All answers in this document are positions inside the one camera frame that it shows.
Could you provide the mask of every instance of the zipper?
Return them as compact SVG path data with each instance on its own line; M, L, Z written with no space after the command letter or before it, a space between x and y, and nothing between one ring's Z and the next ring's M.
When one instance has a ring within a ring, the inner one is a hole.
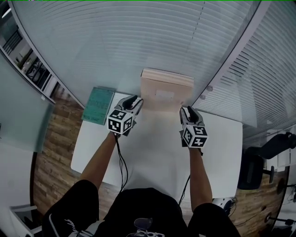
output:
M52 220L51 220L51 214L49 215L49 222L50 222L51 227L52 227L52 229L53 229L53 231L54 231L54 233L55 233L55 236L56 236L56 237L60 237L59 234L58 234L57 231L56 231L56 228L55 228L54 224L52 223Z

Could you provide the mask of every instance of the white cube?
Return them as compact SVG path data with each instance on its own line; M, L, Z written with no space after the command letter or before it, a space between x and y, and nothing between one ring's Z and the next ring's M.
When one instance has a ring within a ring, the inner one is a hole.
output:
M107 117L108 130L124 134L128 129L132 127L133 124L133 114L114 109Z
M190 148L204 147L208 134L203 126L183 125L183 139Z

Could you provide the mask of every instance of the black shirt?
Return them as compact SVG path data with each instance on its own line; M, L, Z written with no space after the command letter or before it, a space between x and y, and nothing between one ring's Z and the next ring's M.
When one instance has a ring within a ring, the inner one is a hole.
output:
M126 237L131 233L146 233L134 225L139 218L152 221L147 230L148 236L240 236L225 211L211 203L198 206L187 227L176 200L154 188L122 191L104 221L97 222L98 190L86 180L77 182L48 210L43 218L43 236L68 237L80 233L86 236ZM98 227L84 232L93 223Z

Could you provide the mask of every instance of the ceiling light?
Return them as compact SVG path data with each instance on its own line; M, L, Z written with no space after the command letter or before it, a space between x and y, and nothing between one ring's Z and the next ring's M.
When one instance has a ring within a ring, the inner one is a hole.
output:
M9 8L3 15L2 18L5 17L9 12L11 11L11 8Z

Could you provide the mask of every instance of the white label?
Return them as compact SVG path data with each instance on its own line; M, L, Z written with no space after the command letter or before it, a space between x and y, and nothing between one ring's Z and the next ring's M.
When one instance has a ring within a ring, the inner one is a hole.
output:
M156 91L156 99L157 100L165 100L165 101L172 101L175 93L171 91Z

